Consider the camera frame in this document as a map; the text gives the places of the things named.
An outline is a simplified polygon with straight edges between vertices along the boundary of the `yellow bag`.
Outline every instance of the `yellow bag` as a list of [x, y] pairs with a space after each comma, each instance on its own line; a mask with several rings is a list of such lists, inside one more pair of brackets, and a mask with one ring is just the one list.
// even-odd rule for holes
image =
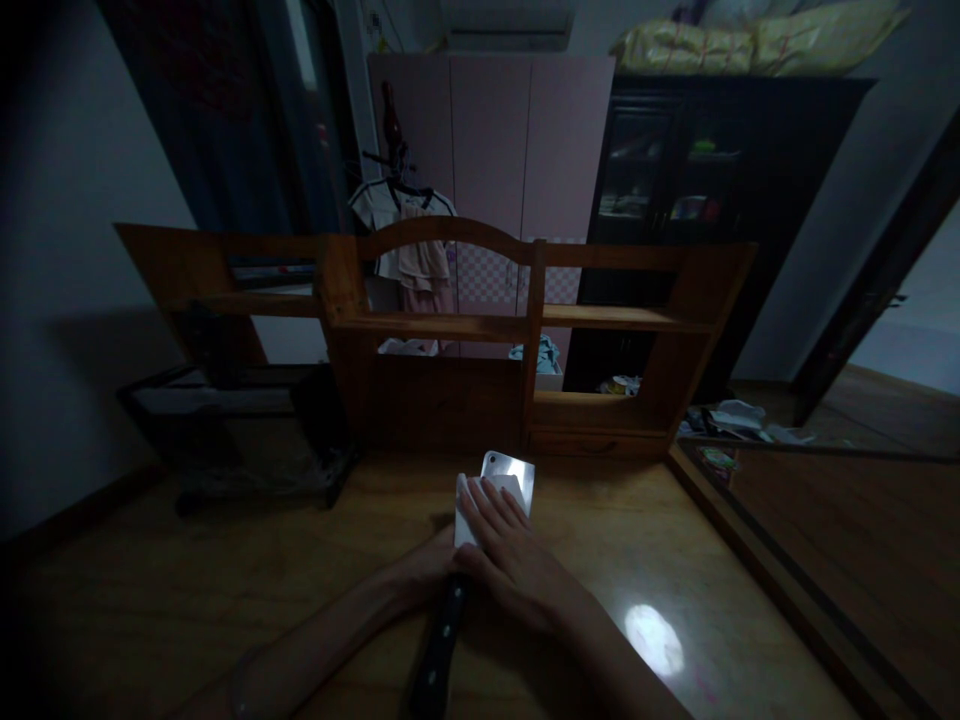
[[626, 75], [746, 75], [753, 38], [653, 20], [621, 35], [610, 54], [617, 57], [617, 72]]
[[898, 0], [825, 5], [792, 17], [760, 20], [754, 28], [751, 73], [843, 75], [870, 57], [910, 15]]

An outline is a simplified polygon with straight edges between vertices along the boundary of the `knife handle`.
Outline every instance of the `knife handle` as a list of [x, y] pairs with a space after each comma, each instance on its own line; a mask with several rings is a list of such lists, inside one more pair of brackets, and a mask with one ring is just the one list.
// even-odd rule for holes
[[410, 713], [418, 720], [442, 720], [446, 713], [450, 661], [457, 644], [457, 629], [469, 589], [470, 578], [464, 573], [454, 573], [447, 582], [443, 604], [430, 630], [427, 648], [410, 694]]

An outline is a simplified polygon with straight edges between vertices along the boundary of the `checkered pattern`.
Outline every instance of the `checkered pattern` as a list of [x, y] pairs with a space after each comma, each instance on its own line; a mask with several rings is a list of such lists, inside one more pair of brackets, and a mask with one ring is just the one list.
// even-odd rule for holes
[[[533, 237], [528, 237], [524, 242], [533, 242]], [[562, 245], [583, 245], [587, 242], [586, 238], [547, 238], [548, 243], [557, 243]], [[544, 277], [543, 300], [555, 305], [575, 305], [577, 302], [577, 293], [580, 290], [580, 272], [581, 268], [552, 268], [548, 267]], [[520, 293], [518, 301], [521, 304], [527, 302], [527, 293], [530, 288], [530, 268], [522, 268], [520, 278]]]
[[450, 266], [450, 290], [453, 293], [453, 311], [460, 312], [460, 293], [457, 289], [457, 243], [447, 243], [447, 265]]
[[515, 302], [517, 264], [486, 248], [457, 243], [460, 302]]

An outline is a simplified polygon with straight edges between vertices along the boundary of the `white shirt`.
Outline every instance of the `white shirt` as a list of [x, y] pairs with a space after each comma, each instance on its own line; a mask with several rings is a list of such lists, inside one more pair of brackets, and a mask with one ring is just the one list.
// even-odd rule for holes
[[[413, 195], [390, 186], [386, 180], [364, 183], [357, 188], [348, 204], [363, 226], [373, 233], [400, 220], [401, 203], [417, 205], [431, 215], [457, 216], [453, 203], [435, 190], [428, 188], [420, 195]], [[381, 255], [374, 272], [380, 277], [399, 280], [397, 251], [391, 250]]]

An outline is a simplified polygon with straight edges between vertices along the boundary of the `cleaver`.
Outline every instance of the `cleaver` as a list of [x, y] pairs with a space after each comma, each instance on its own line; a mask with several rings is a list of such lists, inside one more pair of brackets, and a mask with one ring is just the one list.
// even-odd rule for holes
[[[533, 481], [536, 467], [531, 463], [498, 452], [488, 452], [483, 457], [480, 476], [490, 480], [494, 487], [507, 488], [530, 516], [533, 502]], [[466, 518], [460, 514], [459, 504], [454, 521], [454, 545], [465, 542], [480, 545]], [[470, 578], [463, 573], [454, 573], [447, 581], [440, 611], [433, 622], [426, 650], [420, 667], [414, 676], [410, 694], [410, 714], [418, 720], [441, 720], [446, 714], [450, 694], [450, 662], [457, 642], [457, 629], [470, 588]]]

